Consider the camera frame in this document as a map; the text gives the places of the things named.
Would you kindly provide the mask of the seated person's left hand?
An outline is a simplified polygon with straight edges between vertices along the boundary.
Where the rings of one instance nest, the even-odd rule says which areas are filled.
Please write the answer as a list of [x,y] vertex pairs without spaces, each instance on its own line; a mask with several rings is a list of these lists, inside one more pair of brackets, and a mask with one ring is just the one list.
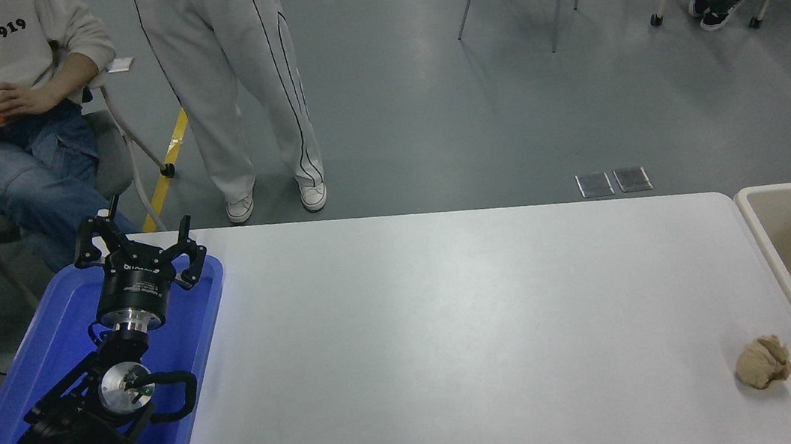
[[9,82],[0,82],[0,117],[8,120],[26,115],[45,114],[62,98],[48,89],[28,88]]

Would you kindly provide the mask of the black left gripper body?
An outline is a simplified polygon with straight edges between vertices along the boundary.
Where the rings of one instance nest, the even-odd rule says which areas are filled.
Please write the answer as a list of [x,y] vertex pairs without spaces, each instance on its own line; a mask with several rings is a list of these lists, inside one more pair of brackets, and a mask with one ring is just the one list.
[[172,264],[159,264],[153,258],[131,262],[108,258],[102,268],[104,282],[96,313],[101,323],[111,323],[116,315],[130,309],[155,317],[166,315],[176,277]]

